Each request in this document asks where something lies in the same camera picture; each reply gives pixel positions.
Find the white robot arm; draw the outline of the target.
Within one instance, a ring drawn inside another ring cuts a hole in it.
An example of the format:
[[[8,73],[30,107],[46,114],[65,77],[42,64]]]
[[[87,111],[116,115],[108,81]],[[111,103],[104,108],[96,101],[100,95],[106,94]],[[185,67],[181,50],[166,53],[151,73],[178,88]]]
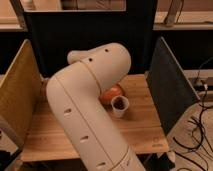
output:
[[[123,79],[131,57],[121,44],[71,51],[68,66],[48,81],[50,108],[88,171],[145,171],[99,96]]]

